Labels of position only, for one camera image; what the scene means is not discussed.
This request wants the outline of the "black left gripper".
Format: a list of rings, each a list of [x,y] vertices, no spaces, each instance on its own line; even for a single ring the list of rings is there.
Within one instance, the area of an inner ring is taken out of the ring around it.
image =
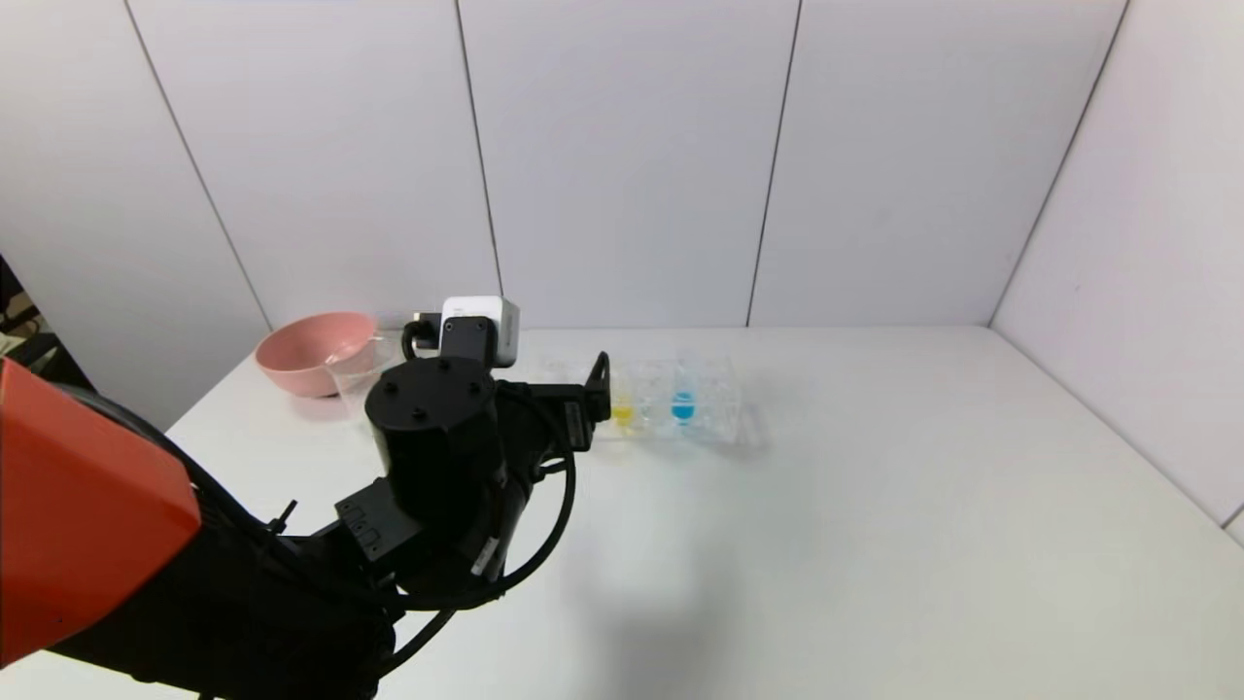
[[[610,356],[600,351],[585,384],[499,380],[503,433],[532,453],[587,453],[593,424],[610,420]]]

